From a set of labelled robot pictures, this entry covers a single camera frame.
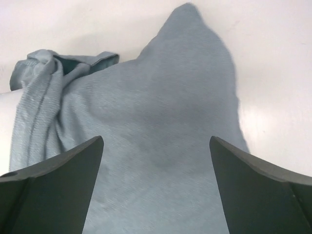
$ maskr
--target white surface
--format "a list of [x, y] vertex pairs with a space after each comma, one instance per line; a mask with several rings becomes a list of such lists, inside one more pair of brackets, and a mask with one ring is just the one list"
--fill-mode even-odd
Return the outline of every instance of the white surface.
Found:
[[[185, 2], [1, 1], [0, 93], [9, 91], [16, 61], [37, 49], [73, 55], [112, 51], [122, 61], [133, 59]], [[240, 124], [251, 153], [312, 176], [312, 1], [192, 2], [234, 58]], [[12, 121], [15, 104], [7, 106], [0, 106], [0, 116]], [[8, 168], [12, 132], [3, 123], [0, 174]]]

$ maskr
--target white background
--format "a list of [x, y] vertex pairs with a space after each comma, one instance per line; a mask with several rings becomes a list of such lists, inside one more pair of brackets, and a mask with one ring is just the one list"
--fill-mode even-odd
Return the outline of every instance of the white background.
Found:
[[[1, 0], [0, 93], [37, 49], [134, 59], [185, 0]], [[252, 154], [312, 176], [312, 1], [193, 0], [236, 65], [241, 129]], [[0, 96], [0, 174], [16, 96]]]

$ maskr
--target fabric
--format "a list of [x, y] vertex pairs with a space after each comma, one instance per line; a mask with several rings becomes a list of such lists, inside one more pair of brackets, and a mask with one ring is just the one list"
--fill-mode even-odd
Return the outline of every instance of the fabric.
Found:
[[101, 135], [84, 234], [228, 233], [209, 140], [247, 148], [224, 44], [188, 3], [137, 59], [98, 66], [100, 60], [111, 65], [116, 55], [81, 59], [41, 50], [23, 62], [35, 65], [16, 67], [25, 82], [11, 170]]

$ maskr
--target garment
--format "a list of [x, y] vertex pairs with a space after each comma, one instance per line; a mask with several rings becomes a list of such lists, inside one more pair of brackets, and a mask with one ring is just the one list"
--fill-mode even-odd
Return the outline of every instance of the garment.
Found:
[[[99, 59], [114, 65], [98, 66]], [[209, 140], [247, 147], [231, 56], [194, 5], [174, 10], [135, 60], [47, 50], [26, 62], [33, 60], [36, 75], [22, 82], [11, 170], [101, 135], [85, 234], [228, 233]], [[14, 73], [23, 76], [24, 68]]]

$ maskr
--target folded fabric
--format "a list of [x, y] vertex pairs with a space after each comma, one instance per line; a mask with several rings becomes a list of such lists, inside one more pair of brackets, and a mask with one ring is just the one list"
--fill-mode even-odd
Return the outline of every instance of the folded fabric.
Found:
[[137, 59], [116, 64], [116, 58], [41, 50], [16, 66], [24, 93], [11, 170], [101, 135], [85, 234], [228, 233], [209, 140], [214, 135], [247, 148], [224, 44], [188, 3]]

